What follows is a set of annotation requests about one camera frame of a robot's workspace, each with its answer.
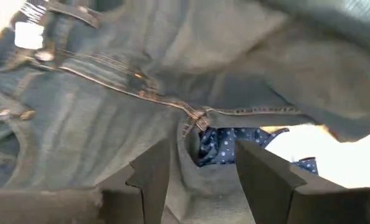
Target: seam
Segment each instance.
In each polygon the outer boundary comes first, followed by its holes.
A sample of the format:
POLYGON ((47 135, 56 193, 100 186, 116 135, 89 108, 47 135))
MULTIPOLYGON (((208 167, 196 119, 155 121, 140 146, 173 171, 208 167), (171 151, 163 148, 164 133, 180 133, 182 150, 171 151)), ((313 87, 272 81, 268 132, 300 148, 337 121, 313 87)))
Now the seam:
POLYGON ((184 129, 182 130, 181 134, 183 138, 185 138, 189 134, 195 122, 196 121, 194 119, 191 119, 191 117, 188 116, 186 122, 184 123, 184 129))
POLYGON ((196 126, 202 131, 205 131, 207 129, 208 124, 209 123, 203 117, 196 121, 196 126))
MULTIPOLYGON (((64 49, 59 49, 59 50, 62 50, 63 52, 69 52, 68 50, 64 50, 64 49)), ((111 68, 115 68, 115 69, 117 69, 117 70, 119 70, 120 72, 122 72, 122 70, 121 70, 121 68, 119 68, 119 67, 116 67, 116 66, 114 66, 113 64, 111 64, 111 63, 109 63, 109 64, 106 64, 106 61, 105 60, 102 60, 102 59, 100 59, 100 58, 96 58, 96 57, 94 57, 94 56, 91 56, 91 55, 84 55, 84 54, 75 54, 75 53, 73 53, 73 52, 69 52, 69 53, 71 53, 71 54, 66 54, 66 53, 63 53, 62 52, 62 54, 65 54, 66 56, 68 56, 68 57, 72 57, 72 58, 81 58, 81 57, 85 57, 85 58, 92 58, 92 59, 95 59, 97 62, 101 62, 102 64, 104 64, 104 65, 107 65, 107 66, 109 66, 109 67, 111 67, 111 68)), ((116 60, 113 60, 113 59, 111 59, 111 58, 108 58, 108 57, 106 57, 106 56, 104 56, 104 55, 100 55, 100 54, 97 54, 97 55, 99 55, 99 56, 102 56, 102 57, 105 57, 106 59, 109 59, 109 60, 112 60, 112 61, 115 61, 115 62, 117 62, 116 60)), ((68 68, 71 72, 74 72, 74 73, 80 73, 80 72, 78 72, 78 71, 75 71, 74 69, 71 69, 71 68, 68 68)), ((128 75, 133 75, 134 73, 130 73, 129 71, 126 71, 125 72, 126 74, 128 74, 128 75)), ((111 82, 110 80, 107 80, 106 78, 104 78, 104 77, 100 77, 100 76, 98 76, 98 78, 100 78, 100 79, 102 79, 102 80, 104 80, 105 82, 111 82)), ((146 79, 146 80, 151 80, 152 82, 153 82, 153 84, 154 84, 154 80, 152 80, 152 79, 150 79, 150 77, 148 77, 147 75, 145 76, 145 77, 143 77, 144 79, 146 79)), ((111 87, 113 87, 113 89, 115 89, 115 90, 118 90, 118 91, 123 91, 123 92, 126 92, 126 91, 124 91, 124 89, 118 89, 118 88, 115 88, 114 86, 112 86, 112 85, 109 85, 109 84, 106 84, 106 83, 104 83, 104 84, 102 84, 102 85, 107 85, 108 87, 109 86, 111 86, 111 87)), ((200 118, 200 115, 198 115, 198 114, 200 114, 200 113, 198 113, 195 109, 193 109, 191 106, 189 106, 188 104, 186 104, 186 103, 184 103, 184 102, 182 102, 182 101, 169 101, 169 100, 165 100, 164 98, 162 98, 162 97, 160 97, 160 96, 158 96, 157 94, 155 94, 155 93, 153 93, 153 94, 151 94, 151 97, 149 98, 149 97, 147 97, 147 94, 146 94, 146 92, 145 91, 139 91, 138 92, 138 94, 134 94, 134 95, 136 95, 137 97, 139 97, 139 98, 142 98, 142 99, 144 99, 144 100, 150 100, 150 101, 153 101, 153 102, 155 102, 155 103, 162 103, 162 102, 164 102, 164 104, 170 104, 170 105, 180 105, 180 107, 181 108, 183 108, 183 110, 185 110, 190 116, 192 116, 194 119, 199 119, 200 118)))
MULTIPOLYGON (((102 82, 107 82, 107 83, 112 83, 112 81, 111 80, 109 80, 109 79, 107 79, 107 78, 105 78, 105 77, 103 77, 103 76, 98 76, 97 75, 97 77, 99 78, 99 79, 101 79, 101 81, 102 82)), ((122 91, 124 91, 124 89, 126 89, 126 86, 125 85, 123 85, 123 84, 121 84, 121 83, 114 83, 114 85, 115 86, 117 86, 117 87, 121 87, 122 89, 122 91)))
POLYGON ((201 114, 201 116, 200 116, 200 119, 201 119, 201 121, 203 122, 201 125, 202 125, 202 127, 201 127, 201 129, 202 130, 205 130, 205 127, 207 127, 207 125, 209 124, 209 122, 205 119, 205 115, 206 115, 206 112, 204 112, 203 114, 201 114))
POLYGON ((85 55, 85 54, 80 54, 80 53, 74 53, 74 52, 71 52, 71 51, 68 51, 68 50, 65 50, 65 49, 59 49, 59 51, 66 55, 66 56, 69 56, 69 57, 72 57, 72 58, 91 58, 91 59, 94 59, 95 61, 101 63, 101 64, 104 64, 106 66, 109 66, 111 68, 115 68, 121 72, 125 72, 126 74, 128 75, 131 75, 131 71, 130 71, 130 66, 123 63, 123 62, 119 62, 117 60, 114 60, 110 57, 107 57, 107 56, 104 56, 102 54, 97 54, 95 53, 94 55, 96 56, 100 56, 100 57, 103 57, 104 59, 107 59, 107 60, 110 60, 109 61, 106 61, 106 60, 103 60, 102 58, 98 58, 98 57, 95 57, 95 56, 92 56, 92 55, 85 55))
POLYGON ((299 109, 294 106, 282 106, 282 107, 253 107, 251 109, 215 109, 209 108, 206 112, 215 111, 220 114, 225 115, 253 115, 253 114, 289 114, 289 115, 299 115, 303 114, 299 109))
POLYGON ((144 91, 140 91, 139 94, 135 94, 135 93, 130 93, 130 92, 127 92, 127 91, 124 91, 120 88, 117 88, 113 85, 109 85, 105 82, 102 82, 100 80, 96 80, 92 77, 89 77, 88 75, 84 75, 83 73, 81 72, 78 72, 72 68, 69 68, 69 67, 59 67, 61 70, 63 71, 66 71, 66 72, 70 72, 70 73, 73 73, 73 74, 76 74, 78 76, 81 76, 83 78, 86 78, 90 81, 93 81, 95 83, 98 83, 98 84, 101 84, 105 87, 108 87, 108 88, 111 88, 112 90, 116 90, 116 91, 119 91, 119 92, 122 92, 122 93, 125 93, 127 95, 131 95, 131 96, 135 96, 137 98, 141 98, 143 100, 147 100, 147 101, 152 101, 152 102, 155 102, 155 103, 161 103, 163 105, 169 105, 169 106, 173 106, 175 108, 179 108, 179 109, 182 109, 184 110, 190 117, 192 117, 193 119, 197 120, 198 119, 198 116, 195 115, 196 113, 196 110, 191 108, 189 105, 187 105, 186 103, 181 103, 181 104, 178 104, 178 103, 174 103, 174 102, 171 102, 171 101, 166 101, 164 99, 162 99, 161 97, 157 96, 157 95, 153 95, 153 97, 147 97, 146 96, 146 93, 144 91))

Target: denim pocket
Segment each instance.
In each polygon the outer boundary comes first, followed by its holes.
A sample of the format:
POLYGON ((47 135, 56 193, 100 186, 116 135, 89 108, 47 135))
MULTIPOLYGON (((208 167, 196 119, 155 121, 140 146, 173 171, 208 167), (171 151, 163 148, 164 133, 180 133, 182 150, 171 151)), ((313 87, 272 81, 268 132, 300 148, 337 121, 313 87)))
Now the denim pocket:
POLYGON ((32 134, 26 120, 34 114, 0 93, 0 187, 17 185, 30 174, 34 158, 32 134))

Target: polka dot fabric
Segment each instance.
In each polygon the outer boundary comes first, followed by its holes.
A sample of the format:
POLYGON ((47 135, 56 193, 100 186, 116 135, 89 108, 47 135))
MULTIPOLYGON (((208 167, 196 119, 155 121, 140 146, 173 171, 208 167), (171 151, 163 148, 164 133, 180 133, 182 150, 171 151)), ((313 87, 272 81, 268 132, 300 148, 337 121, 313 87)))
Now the polka dot fabric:
MULTIPOLYGON (((200 134, 201 147, 198 166, 234 164, 236 140, 253 141, 265 148, 279 134, 288 131, 287 128, 283 128, 270 134, 260 128, 208 128, 200 134)), ((318 174, 315 158, 292 163, 302 169, 318 174)))

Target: blue denim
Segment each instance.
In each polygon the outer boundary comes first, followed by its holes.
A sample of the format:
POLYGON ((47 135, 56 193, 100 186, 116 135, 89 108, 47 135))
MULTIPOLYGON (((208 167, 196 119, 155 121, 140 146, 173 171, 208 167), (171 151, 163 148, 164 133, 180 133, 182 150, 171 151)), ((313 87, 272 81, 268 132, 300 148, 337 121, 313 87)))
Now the blue denim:
POLYGON ((196 165, 200 132, 370 133, 370 51, 342 31, 257 1, 49 2, 52 61, 14 46, 20 14, 0 35, 0 187, 94 186, 168 138, 163 220, 249 224, 235 166, 196 165))

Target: metal rivet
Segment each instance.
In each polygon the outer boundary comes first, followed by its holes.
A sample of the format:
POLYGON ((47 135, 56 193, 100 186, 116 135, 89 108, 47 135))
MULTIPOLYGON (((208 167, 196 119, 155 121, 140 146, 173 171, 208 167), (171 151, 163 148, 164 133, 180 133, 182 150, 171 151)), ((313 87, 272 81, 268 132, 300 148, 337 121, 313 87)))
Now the metal rivet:
POLYGON ((24 121, 28 120, 28 119, 31 119, 34 116, 35 113, 36 113, 36 111, 34 111, 34 110, 26 111, 23 114, 21 114, 20 119, 24 120, 24 121))
POLYGON ((38 60, 41 60, 44 62, 52 61, 55 58, 54 55, 47 50, 40 50, 36 52, 35 56, 38 60))
POLYGON ((2 116, 9 116, 9 113, 10 113, 10 111, 9 111, 9 110, 4 109, 4 110, 1 110, 1 111, 0 111, 0 116, 1 116, 1 117, 2 117, 2 116))
POLYGON ((82 12, 85 12, 85 13, 88 13, 88 9, 86 7, 83 7, 83 6, 79 6, 78 9, 82 12))

